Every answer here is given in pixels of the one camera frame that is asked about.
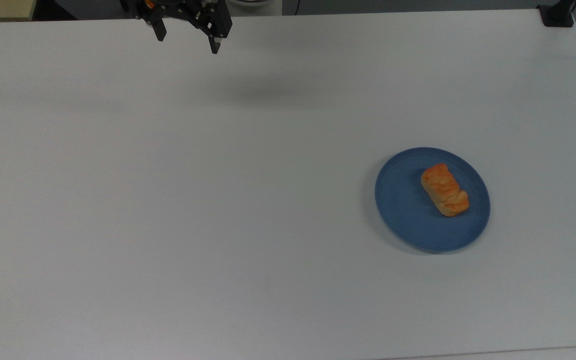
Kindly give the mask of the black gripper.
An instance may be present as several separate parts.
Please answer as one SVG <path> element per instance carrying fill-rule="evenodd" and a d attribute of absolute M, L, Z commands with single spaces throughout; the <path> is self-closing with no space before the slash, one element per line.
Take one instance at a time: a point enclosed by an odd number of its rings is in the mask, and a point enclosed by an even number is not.
<path fill-rule="evenodd" d="M 149 25 L 160 42 L 167 35 L 163 18 L 186 20 L 208 37 L 210 51 L 214 55 L 233 27 L 224 0 L 121 0 L 119 4 L 132 18 L 141 19 Z"/>

